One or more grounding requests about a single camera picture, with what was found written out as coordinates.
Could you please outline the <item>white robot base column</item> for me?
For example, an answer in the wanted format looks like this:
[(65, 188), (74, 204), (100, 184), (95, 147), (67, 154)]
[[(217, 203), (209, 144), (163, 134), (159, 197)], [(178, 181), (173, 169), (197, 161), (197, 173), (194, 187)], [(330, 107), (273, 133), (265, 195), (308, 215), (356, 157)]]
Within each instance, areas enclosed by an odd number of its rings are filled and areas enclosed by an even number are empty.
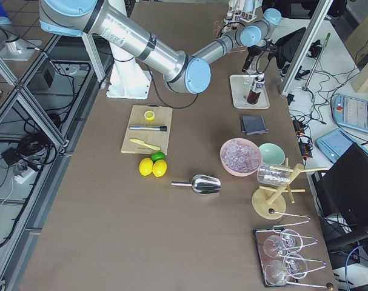
[(114, 28), (119, 29), (118, 33), (115, 32), (115, 36), (119, 36), (119, 46), (110, 44), (115, 62), (110, 76), (107, 97), (145, 100), (150, 88), (150, 73), (143, 71), (136, 63), (135, 57), (121, 48), (128, 30), (121, 25), (114, 25)]

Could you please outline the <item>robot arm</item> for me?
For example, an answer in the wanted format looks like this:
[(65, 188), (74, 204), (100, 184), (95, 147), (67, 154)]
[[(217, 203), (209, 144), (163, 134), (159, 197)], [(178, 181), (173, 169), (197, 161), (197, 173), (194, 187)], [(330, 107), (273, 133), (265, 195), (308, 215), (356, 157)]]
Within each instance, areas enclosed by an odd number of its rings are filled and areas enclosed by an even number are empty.
[(108, 1), (40, 1), (41, 28), (58, 35), (96, 33), (160, 72), (176, 93), (197, 94), (210, 84), (210, 64), (237, 46), (251, 47), (269, 38), (281, 13), (270, 8), (261, 20), (224, 33), (190, 56), (174, 51)]

